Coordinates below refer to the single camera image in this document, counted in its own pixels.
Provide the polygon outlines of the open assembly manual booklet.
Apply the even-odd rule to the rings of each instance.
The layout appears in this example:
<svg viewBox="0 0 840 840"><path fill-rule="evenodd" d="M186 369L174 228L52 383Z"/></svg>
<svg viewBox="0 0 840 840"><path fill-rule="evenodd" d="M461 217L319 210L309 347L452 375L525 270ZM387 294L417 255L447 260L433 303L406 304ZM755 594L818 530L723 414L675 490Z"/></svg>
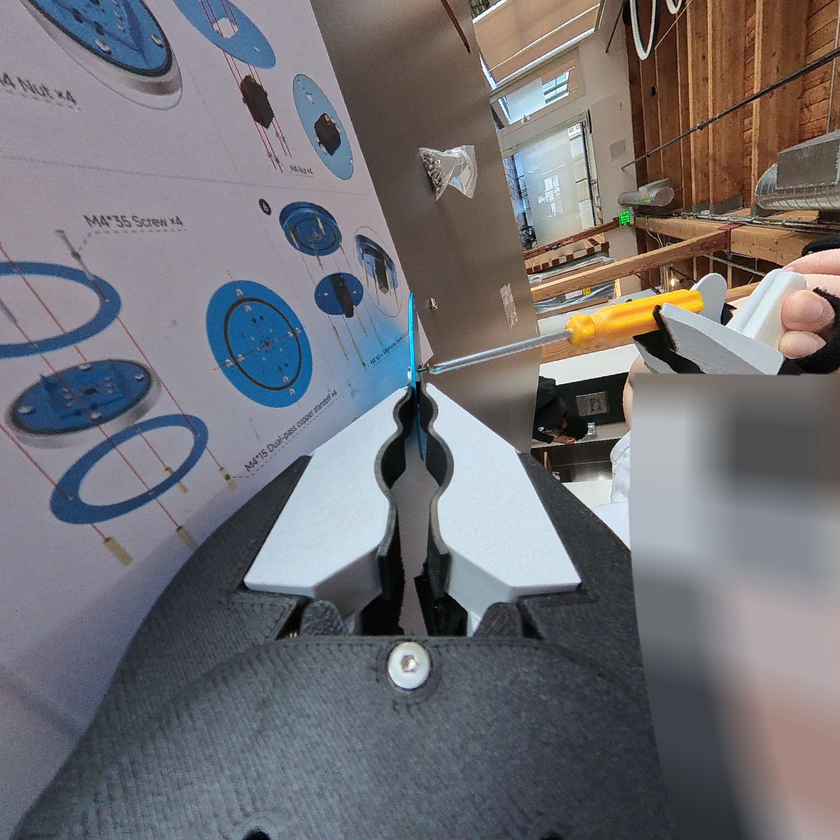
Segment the open assembly manual booklet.
<svg viewBox="0 0 840 840"><path fill-rule="evenodd" d="M158 594L392 392L406 280L309 2L1 3L2 838Z"/></svg>

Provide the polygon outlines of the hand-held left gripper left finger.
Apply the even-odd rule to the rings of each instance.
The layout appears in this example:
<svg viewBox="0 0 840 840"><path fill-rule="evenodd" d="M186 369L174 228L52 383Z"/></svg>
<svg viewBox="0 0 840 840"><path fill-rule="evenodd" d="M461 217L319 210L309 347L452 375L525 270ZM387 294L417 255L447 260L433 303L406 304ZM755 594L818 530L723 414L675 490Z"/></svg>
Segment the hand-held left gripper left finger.
<svg viewBox="0 0 840 840"><path fill-rule="evenodd" d="M361 632L403 634L405 572L392 488L406 468L414 391L397 390L317 448L247 572L252 591L360 614Z"/></svg>

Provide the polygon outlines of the person's white shirt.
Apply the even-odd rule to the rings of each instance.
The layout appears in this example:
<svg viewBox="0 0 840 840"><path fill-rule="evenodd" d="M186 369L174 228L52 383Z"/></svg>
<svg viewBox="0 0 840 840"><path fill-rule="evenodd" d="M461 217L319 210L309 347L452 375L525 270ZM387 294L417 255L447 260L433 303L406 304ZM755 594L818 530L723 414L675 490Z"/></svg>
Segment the person's white shirt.
<svg viewBox="0 0 840 840"><path fill-rule="evenodd" d="M631 432L628 431L611 452L612 491L609 505L610 527L630 546L631 521L629 510L631 477Z"/></svg>

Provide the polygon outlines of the large silver air duct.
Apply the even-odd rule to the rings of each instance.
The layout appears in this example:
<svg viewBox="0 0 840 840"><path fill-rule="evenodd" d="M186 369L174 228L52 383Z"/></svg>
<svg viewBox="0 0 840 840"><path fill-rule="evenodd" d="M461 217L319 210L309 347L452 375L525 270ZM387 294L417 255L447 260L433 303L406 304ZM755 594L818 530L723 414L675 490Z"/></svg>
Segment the large silver air duct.
<svg viewBox="0 0 840 840"><path fill-rule="evenodd" d="M838 211L839 131L778 153L758 180L753 202L766 211Z"/></svg>

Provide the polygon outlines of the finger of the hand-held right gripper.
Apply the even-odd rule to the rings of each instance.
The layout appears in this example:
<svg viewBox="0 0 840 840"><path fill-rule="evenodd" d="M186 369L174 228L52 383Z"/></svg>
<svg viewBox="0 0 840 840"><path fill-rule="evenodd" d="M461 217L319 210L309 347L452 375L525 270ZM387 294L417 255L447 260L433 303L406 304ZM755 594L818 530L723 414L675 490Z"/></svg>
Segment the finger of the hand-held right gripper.
<svg viewBox="0 0 840 840"><path fill-rule="evenodd" d="M779 375L782 353L694 312L666 303L654 309L657 329L634 337L649 370L678 374Z"/></svg>
<svg viewBox="0 0 840 840"><path fill-rule="evenodd" d="M690 293L696 301L688 307L688 311L702 315L717 323L727 322L729 316L724 313L727 290L727 282L722 275L711 273L702 277L690 289Z"/></svg>

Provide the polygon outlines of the yellow-handled screwdriver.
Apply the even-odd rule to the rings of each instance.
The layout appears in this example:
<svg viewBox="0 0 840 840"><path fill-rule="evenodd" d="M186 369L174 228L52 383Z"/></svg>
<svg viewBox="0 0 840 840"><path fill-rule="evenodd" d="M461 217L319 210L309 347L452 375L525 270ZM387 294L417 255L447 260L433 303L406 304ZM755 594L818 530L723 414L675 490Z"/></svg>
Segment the yellow-handled screwdriver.
<svg viewBox="0 0 840 840"><path fill-rule="evenodd" d="M689 290L677 290L617 304L603 308L593 314L575 314L567 322L567 329L565 330L509 344L498 349L473 353L455 360L429 364L428 375L438 375L463 369L474 364L493 361L523 351L536 350L563 341L571 343L576 348L586 350L597 340L632 339L634 336L657 329L654 318L656 307L662 307L669 303L679 308L688 309L695 301L696 299L693 298Z"/></svg>

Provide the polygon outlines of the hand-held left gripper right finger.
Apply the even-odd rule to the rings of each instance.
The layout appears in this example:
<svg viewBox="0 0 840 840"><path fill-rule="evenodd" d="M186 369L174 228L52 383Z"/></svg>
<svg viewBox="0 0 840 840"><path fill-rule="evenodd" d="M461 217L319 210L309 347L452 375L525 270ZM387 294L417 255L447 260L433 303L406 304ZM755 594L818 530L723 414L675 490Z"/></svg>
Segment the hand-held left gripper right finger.
<svg viewBox="0 0 840 840"><path fill-rule="evenodd" d="M437 483L417 579L431 634L472 635L487 609L581 585L518 451L432 385L417 433Z"/></svg>

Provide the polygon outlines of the clear bag of screws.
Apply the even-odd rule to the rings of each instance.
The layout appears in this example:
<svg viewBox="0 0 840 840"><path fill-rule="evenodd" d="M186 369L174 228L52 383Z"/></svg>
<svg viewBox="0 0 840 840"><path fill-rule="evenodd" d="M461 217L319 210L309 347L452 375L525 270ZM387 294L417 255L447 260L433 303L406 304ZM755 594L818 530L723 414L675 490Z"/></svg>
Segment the clear bag of screws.
<svg viewBox="0 0 840 840"><path fill-rule="evenodd" d="M433 185L436 200L449 186L467 198L473 197L478 176L473 145L462 145L446 151L421 148L419 153Z"/></svg>

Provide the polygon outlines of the large glass partition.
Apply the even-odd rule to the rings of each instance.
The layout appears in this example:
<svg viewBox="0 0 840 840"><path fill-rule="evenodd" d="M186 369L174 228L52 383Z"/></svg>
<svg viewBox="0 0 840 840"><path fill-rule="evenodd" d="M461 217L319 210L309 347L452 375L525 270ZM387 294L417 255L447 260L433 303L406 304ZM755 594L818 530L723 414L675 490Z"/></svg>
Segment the large glass partition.
<svg viewBox="0 0 840 840"><path fill-rule="evenodd" d="M526 249L600 222L600 198L586 121L520 144L503 159L513 212Z"/></svg>

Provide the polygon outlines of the wooden beam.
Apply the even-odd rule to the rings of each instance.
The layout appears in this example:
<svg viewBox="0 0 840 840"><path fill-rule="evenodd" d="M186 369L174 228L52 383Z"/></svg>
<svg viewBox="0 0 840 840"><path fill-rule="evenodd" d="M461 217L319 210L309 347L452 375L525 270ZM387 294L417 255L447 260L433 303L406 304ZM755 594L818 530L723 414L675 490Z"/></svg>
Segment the wooden beam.
<svg viewBox="0 0 840 840"><path fill-rule="evenodd" d="M680 241L645 254L585 270L566 279L547 280L531 289L535 302L545 301L566 293L611 280L620 280L644 270L673 264L675 261L703 256L716 250L729 250L731 231L738 225L720 227L710 233Z"/></svg>

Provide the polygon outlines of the small silver air duct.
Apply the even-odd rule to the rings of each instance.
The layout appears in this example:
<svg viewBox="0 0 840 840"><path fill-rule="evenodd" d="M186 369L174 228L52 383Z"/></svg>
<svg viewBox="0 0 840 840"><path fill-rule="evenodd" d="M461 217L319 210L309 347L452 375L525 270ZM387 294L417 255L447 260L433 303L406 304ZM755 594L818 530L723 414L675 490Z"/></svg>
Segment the small silver air duct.
<svg viewBox="0 0 840 840"><path fill-rule="evenodd" d="M675 189L672 181L665 178L641 185L631 191L622 192L616 200L622 207L642 205L667 207L675 200Z"/></svg>

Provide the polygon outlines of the blue round metal plate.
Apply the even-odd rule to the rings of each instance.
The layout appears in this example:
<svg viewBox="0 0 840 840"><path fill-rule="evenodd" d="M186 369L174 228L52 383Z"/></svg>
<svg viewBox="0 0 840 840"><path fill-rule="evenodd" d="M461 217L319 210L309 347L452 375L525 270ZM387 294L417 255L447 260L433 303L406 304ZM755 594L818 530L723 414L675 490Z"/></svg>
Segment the blue round metal plate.
<svg viewBox="0 0 840 840"><path fill-rule="evenodd" d="M420 359L420 342L419 342L419 321L417 317L417 309L415 304L414 294L411 292L408 297L408 347L409 347L409 366L412 368L419 368L422 365ZM419 402L420 385L422 382L416 383L412 389L413 405L414 405L414 428L416 443L418 447L418 454L420 459L426 460L426 433L422 429L421 423L421 407Z"/></svg>

